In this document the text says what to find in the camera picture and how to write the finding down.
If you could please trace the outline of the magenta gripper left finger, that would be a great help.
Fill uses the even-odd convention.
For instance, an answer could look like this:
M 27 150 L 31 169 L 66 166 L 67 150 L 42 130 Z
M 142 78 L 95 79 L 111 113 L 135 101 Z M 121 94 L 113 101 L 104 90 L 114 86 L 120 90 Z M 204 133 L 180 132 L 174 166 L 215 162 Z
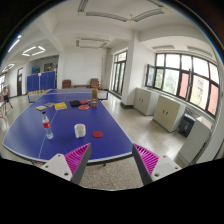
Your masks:
M 91 153 L 91 144 L 87 143 L 65 155 L 56 154 L 42 169 L 79 185 Z

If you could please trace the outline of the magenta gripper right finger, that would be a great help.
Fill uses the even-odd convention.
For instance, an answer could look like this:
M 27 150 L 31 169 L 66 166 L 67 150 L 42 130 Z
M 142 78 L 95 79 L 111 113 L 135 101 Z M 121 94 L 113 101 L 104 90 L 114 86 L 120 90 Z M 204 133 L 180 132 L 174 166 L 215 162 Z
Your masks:
M 137 144 L 133 145 L 132 155 L 137 164 L 143 185 L 150 184 L 181 170 L 181 167 L 168 156 L 158 156 Z

